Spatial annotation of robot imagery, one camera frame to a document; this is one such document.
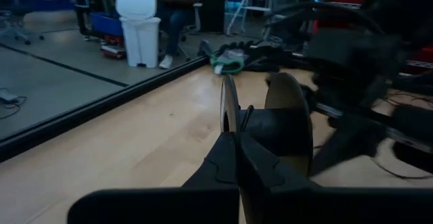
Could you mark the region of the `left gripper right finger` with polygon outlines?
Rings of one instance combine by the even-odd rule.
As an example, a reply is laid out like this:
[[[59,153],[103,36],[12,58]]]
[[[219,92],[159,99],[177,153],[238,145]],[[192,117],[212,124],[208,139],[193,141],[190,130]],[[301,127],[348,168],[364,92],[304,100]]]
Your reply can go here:
[[[292,165],[249,134],[240,136],[238,181],[247,224],[307,224],[311,190],[308,160]]]

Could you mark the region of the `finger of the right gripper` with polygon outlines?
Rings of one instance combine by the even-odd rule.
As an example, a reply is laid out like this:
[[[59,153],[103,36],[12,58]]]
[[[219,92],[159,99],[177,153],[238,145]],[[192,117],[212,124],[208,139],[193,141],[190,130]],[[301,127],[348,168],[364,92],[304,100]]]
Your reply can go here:
[[[426,153],[399,142],[394,143],[392,151],[400,161],[433,174],[433,153]]]
[[[375,156],[386,127],[354,114],[338,119],[338,127],[313,158],[311,176],[358,156]]]

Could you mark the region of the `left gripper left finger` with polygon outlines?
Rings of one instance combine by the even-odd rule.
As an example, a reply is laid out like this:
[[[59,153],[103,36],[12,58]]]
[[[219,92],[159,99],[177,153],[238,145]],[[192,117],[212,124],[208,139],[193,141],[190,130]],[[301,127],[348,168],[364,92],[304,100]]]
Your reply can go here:
[[[221,133],[204,157],[199,169],[182,185],[192,188],[238,186],[235,141],[231,133]]]

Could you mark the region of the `black cord spool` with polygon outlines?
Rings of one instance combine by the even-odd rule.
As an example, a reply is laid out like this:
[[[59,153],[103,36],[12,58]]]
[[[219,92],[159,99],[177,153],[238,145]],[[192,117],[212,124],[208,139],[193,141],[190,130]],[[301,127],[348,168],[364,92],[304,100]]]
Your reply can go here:
[[[288,73],[265,79],[268,89],[263,109],[242,109],[234,78],[223,78],[220,98],[221,131],[247,133],[261,146],[308,175],[313,159],[313,127],[301,84]]]

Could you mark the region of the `grey green work glove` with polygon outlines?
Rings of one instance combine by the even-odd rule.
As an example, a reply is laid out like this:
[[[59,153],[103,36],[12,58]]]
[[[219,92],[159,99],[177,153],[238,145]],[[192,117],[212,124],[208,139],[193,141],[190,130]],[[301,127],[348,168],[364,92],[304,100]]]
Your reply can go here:
[[[246,56],[241,49],[226,49],[219,55],[210,57],[210,65],[215,74],[237,74],[244,69]]]

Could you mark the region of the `black partition panel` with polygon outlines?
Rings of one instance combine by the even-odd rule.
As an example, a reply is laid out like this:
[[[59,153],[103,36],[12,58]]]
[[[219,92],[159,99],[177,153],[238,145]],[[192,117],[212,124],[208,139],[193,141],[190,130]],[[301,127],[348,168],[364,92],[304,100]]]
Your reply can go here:
[[[223,32],[225,25],[225,0],[200,0],[201,31]]]

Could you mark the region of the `white trash bin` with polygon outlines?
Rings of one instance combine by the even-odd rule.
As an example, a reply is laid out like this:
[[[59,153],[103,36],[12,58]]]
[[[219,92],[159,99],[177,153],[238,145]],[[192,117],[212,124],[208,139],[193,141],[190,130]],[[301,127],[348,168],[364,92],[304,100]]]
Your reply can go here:
[[[159,24],[157,0],[116,0],[122,25],[128,65],[158,66]]]

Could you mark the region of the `white office chair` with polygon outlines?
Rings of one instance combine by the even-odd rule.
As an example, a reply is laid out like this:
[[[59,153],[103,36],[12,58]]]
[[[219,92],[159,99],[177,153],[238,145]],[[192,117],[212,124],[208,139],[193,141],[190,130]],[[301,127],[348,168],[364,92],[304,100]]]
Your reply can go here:
[[[203,6],[202,3],[194,3],[193,4],[193,10],[194,10],[194,20],[193,23],[190,25],[187,25],[184,27],[181,36],[180,36],[180,42],[185,42],[187,39],[187,35],[199,35],[199,32],[201,30],[201,19],[200,19],[200,8]],[[190,56],[184,50],[184,48],[178,44],[177,45],[177,55],[180,55],[182,53],[185,56],[185,61],[188,62],[191,60]]]

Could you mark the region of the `person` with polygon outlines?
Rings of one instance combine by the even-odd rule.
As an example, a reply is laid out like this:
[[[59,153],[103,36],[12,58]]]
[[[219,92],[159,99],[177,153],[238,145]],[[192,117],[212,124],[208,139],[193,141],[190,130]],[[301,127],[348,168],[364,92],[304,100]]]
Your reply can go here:
[[[160,18],[160,29],[167,35],[165,54],[159,67],[171,67],[181,33],[193,17],[193,5],[198,2],[199,0],[157,0],[156,17]]]

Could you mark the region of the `red and white boxes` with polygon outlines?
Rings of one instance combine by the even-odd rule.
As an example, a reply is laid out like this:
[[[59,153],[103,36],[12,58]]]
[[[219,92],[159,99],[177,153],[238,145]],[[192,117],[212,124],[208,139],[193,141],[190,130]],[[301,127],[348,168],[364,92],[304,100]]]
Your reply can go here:
[[[108,58],[124,59],[127,56],[122,37],[105,35],[101,40],[100,51]]]

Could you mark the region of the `blue plastic crate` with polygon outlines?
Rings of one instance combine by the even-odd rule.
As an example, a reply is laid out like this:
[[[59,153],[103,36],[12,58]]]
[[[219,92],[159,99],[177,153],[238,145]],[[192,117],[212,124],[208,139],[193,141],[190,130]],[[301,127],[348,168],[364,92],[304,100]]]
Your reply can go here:
[[[91,12],[92,29],[115,37],[123,36],[123,29],[119,15],[107,15],[104,12]]]

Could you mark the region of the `teal black chair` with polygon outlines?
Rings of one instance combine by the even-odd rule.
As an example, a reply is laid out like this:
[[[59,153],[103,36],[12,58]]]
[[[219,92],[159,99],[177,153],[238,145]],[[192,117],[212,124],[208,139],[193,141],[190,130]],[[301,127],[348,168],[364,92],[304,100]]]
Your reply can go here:
[[[86,23],[89,20],[90,13],[90,1],[89,0],[73,0],[76,17],[78,20],[78,27],[80,33],[83,35],[85,41],[90,40],[88,35],[89,30],[86,27]]]

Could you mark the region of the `grey power brick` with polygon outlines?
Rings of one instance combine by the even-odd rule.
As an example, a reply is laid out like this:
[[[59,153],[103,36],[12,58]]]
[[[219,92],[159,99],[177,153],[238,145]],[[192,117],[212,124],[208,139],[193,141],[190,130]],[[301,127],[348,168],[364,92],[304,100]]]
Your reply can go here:
[[[26,100],[26,96],[13,94],[7,88],[0,88],[0,120],[17,114]]]

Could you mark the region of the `grey office chair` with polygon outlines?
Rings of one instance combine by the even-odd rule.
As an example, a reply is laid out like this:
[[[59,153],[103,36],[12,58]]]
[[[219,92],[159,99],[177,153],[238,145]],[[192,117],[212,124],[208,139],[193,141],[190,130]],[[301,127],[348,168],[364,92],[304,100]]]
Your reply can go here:
[[[45,37],[40,32],[33,33],[25,28],[24,18],[33,12],[31,5],[21,4],[20,0],[0,0],[0,37],[22,39],[25,45],[31,44],[31,36],[43,41]]]

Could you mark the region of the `white frame table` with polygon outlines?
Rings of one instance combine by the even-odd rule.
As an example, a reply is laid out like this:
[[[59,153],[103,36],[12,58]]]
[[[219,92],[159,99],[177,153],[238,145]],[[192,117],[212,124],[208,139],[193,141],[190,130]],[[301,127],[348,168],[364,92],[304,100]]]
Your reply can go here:
[[[234,35],[234,32],[232,31],[233,26],[235,24],[236,18],[242,17],[241,26],[240,26],[240,32],[245,31],[245,20],[246,20],[246,14],[247,11],[259,11],[263,12],[264,14],[267,14],[270,12],[270,4],[269,0],[265,0],[265,4],[263,6],[253,5],[252,0],[241,0],[240,4],[238,5],[237,9],[231,13],[231,21],[227,26],[227,29],[225,31],[225,34],[228,37],[231,37]]]

